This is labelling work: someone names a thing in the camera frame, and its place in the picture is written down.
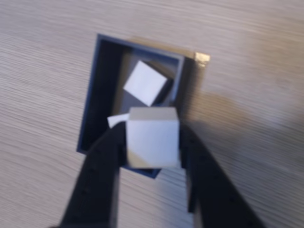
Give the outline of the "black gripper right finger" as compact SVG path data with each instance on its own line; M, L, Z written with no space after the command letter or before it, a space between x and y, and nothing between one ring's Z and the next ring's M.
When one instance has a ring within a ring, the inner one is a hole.
M181 166L186 172L188 212L195 228L263 228L203 141L187 125L180 127Z

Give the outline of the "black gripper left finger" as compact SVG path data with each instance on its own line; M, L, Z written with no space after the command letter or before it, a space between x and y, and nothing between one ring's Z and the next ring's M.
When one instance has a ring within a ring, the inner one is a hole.
M59 227L115 228L120 167L126 164L126 123L108 129L88 151Z

